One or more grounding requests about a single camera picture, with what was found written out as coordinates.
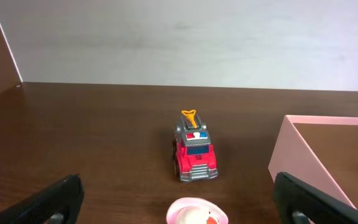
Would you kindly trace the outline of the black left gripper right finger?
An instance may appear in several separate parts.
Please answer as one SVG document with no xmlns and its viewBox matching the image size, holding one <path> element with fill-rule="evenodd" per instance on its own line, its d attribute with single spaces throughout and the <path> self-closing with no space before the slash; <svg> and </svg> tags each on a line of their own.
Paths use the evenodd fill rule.
<svg viewBox="0 0 358 224">
<path fill-rule="evenodd" d="M 273 199 L 285 224 L 358 224 L 358 210 L 287 172 L 279 172 Z"/>
</svg>

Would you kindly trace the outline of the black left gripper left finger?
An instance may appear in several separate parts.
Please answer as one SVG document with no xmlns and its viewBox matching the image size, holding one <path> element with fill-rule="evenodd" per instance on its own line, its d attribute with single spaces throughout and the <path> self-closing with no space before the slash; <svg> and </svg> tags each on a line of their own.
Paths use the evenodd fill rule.
<svg viewBox="0 0 358 224">
<path fill-rule="evenodd" d="M 80 176 L 70 174 L 31 197 L 0 212 L 0 224 L 75 224 L 85 191 Z"/>
</svg>

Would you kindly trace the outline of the pink cardboard box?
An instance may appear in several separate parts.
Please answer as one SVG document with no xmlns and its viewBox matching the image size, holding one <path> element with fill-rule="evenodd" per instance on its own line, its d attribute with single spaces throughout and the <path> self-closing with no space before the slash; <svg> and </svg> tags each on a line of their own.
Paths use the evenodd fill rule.
<svg viewBox="0 0 358 224">
<path fill-rule="evenodd" d="M 286 115 L 268 165 L 358 209 L 358 118 Z"/>
</svg>

